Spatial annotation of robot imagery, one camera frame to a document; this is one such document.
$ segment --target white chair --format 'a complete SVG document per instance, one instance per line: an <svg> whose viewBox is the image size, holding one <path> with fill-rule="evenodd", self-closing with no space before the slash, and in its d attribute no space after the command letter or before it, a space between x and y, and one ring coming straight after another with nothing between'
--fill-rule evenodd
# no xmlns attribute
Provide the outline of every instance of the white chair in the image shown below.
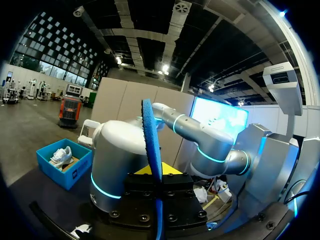
<svg viewBox="0 0 320 240"><path fill-rule="evenodd" d="M93 144L92 138L85 136L85 135L82 135L82 131L84 130L84 126L86 126L88 128L96 129L97 127L99 127L99 125L100 125L100 122L92 121L90 119L84 120L83 125L82 125L82 129L80 132L80 136L78 137L78 143L92 146L92 144Z"/></svg>

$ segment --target shoe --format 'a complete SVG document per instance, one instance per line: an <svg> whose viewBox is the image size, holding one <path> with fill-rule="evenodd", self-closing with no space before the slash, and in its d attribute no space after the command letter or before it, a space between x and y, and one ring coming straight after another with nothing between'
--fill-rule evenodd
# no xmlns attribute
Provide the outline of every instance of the shoe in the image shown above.
<svg viewBox="0 0 320 240"><path fill-rule="evenodd" d="M62 166L71 164L74 160L72 159L71 148L67 146L65 149L60 148L50 158L49 163L52 164L59 170L62 170Z"/></svg>

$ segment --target blue plastic bin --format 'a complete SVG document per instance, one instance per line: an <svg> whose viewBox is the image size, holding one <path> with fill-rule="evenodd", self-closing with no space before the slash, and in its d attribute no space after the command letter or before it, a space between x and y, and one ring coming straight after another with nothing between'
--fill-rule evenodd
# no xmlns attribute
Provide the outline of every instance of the blue plastic bin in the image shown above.
<svg viewBox="0 0 320 240"><path fill-rule="evenodd" d="M66 172L62 172L52 166L49 161L58 149L65 149L67 146L71 148L72 155L79 159L79 161L70 167ZM36 158L39 168L49 178L51 178L64 189L69 190L91 166L93 153L92 150L65 138L36 151Z"/></svg>

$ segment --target monitor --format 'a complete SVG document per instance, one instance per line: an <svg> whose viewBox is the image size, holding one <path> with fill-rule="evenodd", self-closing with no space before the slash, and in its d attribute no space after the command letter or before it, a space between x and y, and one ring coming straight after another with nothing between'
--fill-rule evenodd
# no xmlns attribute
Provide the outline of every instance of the monitor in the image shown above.
<svg viewBox="0 0 320 240"><path fill-rule="evenodd" d="M234 144L238 134L247 126L248 112L235 106L196 97L191 117L229 134Z"/></svg>

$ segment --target concrete floor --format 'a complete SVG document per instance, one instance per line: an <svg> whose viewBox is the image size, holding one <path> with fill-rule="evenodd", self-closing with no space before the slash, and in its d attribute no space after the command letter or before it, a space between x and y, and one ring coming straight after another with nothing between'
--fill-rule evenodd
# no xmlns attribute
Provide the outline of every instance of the concrete floor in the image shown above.
<svg viewBox="0 0 320 240"><path fill-rule="evenodd" d="M21 100L0 106L0 167L9 186L38 166L36 150L67 138L77 141L91 108L81 107L77 129L60 128L60 101Z"/></svg>

